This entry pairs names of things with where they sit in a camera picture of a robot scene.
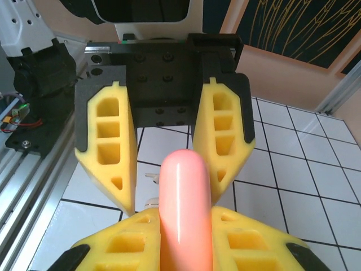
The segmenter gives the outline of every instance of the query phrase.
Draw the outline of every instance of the pink cylinder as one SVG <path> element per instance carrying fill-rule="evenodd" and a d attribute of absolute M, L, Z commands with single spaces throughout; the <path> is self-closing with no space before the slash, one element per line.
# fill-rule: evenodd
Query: pink cylinder
<path fill-rule="evenodd" d="M 159 180 L 161 270 L 213 270 L 211 207 L 202 157 L 191 150 L 167 156 Z"/>

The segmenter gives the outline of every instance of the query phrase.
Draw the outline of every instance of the pink sausage-shaped object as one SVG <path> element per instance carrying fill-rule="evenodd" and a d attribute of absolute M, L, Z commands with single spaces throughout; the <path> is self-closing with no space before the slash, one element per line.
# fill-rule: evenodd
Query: pink sausage-shaped object
<path fill-rule="evenodd" d="M 191 150 L 167 156 L 159 180 L 160 270 L 213 270 L 211 207 L 203 158 Z"/>

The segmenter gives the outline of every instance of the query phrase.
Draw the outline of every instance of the yellow foam pad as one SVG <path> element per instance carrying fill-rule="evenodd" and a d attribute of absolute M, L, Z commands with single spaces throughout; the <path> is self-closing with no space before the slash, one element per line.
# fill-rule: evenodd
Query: yellow foam pad
<path fill-rule="evenodd" d="M 255 139 L 244 140 L 239 96 L 215 78 L 203 84 L 193 149 L 209 166 L 213 204 L 233 182 L 255 144 Z"/>
<path fill-rule="evenodd" d="M 157 208 L 137 213 L 79 242 L 90 251 L 77 271 L 160 270 L 160 220 Z"/>
<path fill-rule="evenodd" d="M 287 243 L 301 240 L 223 207 L 212 208 L 214 271 L 301 271 Z M 95 233 L 73 247 L 90 251 L 76 271 L 159 271 L 160 219 L 150 208 Z"/>
<path fill-rule="evenodd" d="M 97 187 L 128 216 L 135 211 L 137 139 L 126 86 L 114 82 L 87 104 L 88 148 L 75 149 Z"/>
<path fill-rule="evenodd" d="M 212 208 L 213 270 L 303 271 L 287 249 L 305 242 L 223 207 Z"/>

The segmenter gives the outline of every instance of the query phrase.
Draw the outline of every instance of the rectangular cutout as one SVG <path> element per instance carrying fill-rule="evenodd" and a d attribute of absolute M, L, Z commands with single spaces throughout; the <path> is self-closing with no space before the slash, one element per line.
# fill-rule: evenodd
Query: rectangular cutout
<path fill-rule="evenodd" d="M 255 230 L 231 232 L 227 237 L 232 250 L 268 250 L 266 241 Z"/>
<path fill-rule="evenodd" d="M 218 182 L 222 182 L 222 180 L 225 177 L 226 173 L 227 172 L 225 170 L 217 171 Z"/>
<path fill-rule="evenodd" d="M 238 271 L 283 271 L 276 258 L 236 258 Z"/>
<path fill-rule="evenodd" d="M 124 264 L 97 264 L 94 271 L 137 271 L 139 263 L 124 263 Z"/>
<path fill-rule="evenodd" d="M 107 248 L 107 253 L 143 252 L 146 245 L 142 233 L 121 233 L 115 236 Z"/>
<path fill-rule="evenodd" d="M 226 93 L 213 94 L 213 107 L 214 110 L 231 110 L 232 100 Z"/>
<path fill-rule="evenodd" d="M 117 121 L 97 123 L 96 128 L 98 132 L 98 138 L 110 138 L 120 136 L 120 126 L 119 122 Z"/>
<path fill-rule="evenodd" d="M 215 148 L 218 155 L 232 155 L 235 153 L 235 137 L 234 135 L 224 135 L 215 138 Z"/>
<path fill-rule="evenodd" d="M 214 117 L 214 129 L 216 131 L 231 130 L 233 125 L 233 116 Z"/>
<path fill-rule="evenodd" d="M 98 162 L 101 165 L 114 165 L 120 162 L 120 144 L 107 143 L 98 145 Z"/>
<path fill-rule="evenodd" d="M 98 117 L 119 116 L 119 101 L 117 98 L 103 99 L 97 107 Z"/>
<path fill-rule="evenodd" d="M 113 177 L 112 183 L 119 189 L 123 189 L 123 179 L 121 177 Z"/>

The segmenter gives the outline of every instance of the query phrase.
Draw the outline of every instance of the white tiled floor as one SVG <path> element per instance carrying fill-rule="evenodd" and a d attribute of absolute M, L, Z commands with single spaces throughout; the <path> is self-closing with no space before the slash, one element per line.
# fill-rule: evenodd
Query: white tiled floor
<path fill-rule="evenodd" d="M 347 126 L 264 100 L 252 99 L 252 105 L 257 149 L 217 205 L 302 238 L 332 271 L 361 270 L 361 150 Z M 158 186 L 144 174 L 158 173 L 166 155 L 186 148 L 187 139 L 192 149 L 187 132 L 144 130 L 137 211 L 158 196 Z M 77 166 L 30 268 L 46 270 L 74 242 L 120 217 L 127 218 Z"/>

